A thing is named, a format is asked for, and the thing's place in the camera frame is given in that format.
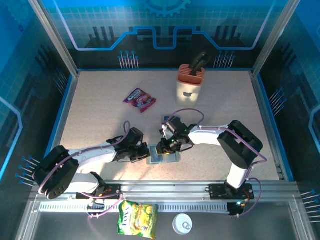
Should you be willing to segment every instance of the speckled tabletop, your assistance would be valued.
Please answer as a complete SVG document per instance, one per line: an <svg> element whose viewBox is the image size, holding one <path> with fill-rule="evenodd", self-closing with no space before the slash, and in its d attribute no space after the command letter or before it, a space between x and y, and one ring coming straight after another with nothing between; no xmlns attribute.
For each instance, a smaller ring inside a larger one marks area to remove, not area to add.
<svg viewBox="0 0 320 240"><path fill-rule="evenodd" d="M162 116L184 108L176 103L176 79L176 71L81 72L61 145L78 149L101 144L123 135L126 120L144 133L145 142L156 145L161 139ZM123 103L135 88L156 98L156 103L142 114L138 108ZM248 72L206 71L196 108L205 114L203 126L242 122L262 141L261 153L268 159L257 165L250 176L279 179ZM187 126L201 118L189 111L180 116ZM182 153L181 160L175 163L112 162L97 164L87 171L97 172L105 180L213 181L225 180L231 164L220 146L201 144Z"/></svg>

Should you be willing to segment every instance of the green snack bag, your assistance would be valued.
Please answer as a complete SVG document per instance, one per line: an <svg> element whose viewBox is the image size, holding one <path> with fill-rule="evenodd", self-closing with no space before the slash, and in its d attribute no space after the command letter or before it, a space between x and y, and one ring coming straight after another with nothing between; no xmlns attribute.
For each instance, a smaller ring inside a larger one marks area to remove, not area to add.
<svg viewBox="0 0 320 240"><path fill-rule="evenodd" d="M123 201L119 213L118 234L156 238L158 205Z"/></svg>

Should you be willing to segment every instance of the packaged food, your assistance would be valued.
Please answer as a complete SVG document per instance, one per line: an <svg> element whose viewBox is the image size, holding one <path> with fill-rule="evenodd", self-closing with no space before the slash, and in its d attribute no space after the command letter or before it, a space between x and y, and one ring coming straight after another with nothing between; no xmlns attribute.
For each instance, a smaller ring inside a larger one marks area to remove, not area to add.
<svg viewBox="0 0 320 240"><path fill-rule="evenodd" d="M118 234L156 238L158 205L123 201L119 215Z"/></svg>
<svg viewBox="0 0 320 240"><path fill-rule="evenodd" d="M137 88L123 102L139 108L140 112L143 113L156 102L156 99Z"/></svg>

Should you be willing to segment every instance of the blue printed backdrop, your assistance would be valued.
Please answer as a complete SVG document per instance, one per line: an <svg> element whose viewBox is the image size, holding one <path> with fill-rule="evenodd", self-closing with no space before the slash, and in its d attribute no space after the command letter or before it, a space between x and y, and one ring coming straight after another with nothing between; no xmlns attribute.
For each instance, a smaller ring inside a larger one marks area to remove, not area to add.
<svg viewBox="0 0 320 240"><path fill-rule="evenodd" d="M142 68L179 67L203 50L213 56L208 65L211 68L251 68L286 2L45 0L43 3L79 68L126 69L137 68L129 60L133 57L138 57ZM217 64L223 58L234 61Z"/></svg>
<svg viewBox="0 0 320 240"><path fill-rule="evenodd" d="M22 157L44 157L70 74L28 1L0 0L0 36L0 232L11 240L32 184Z"/></svg>
<svg viewBox="0 0 320 240"><path fill-rule="evenodd" d="M318 191L319 27L320 2L301 0L260 73L293 176L301 188Z"/></svg>

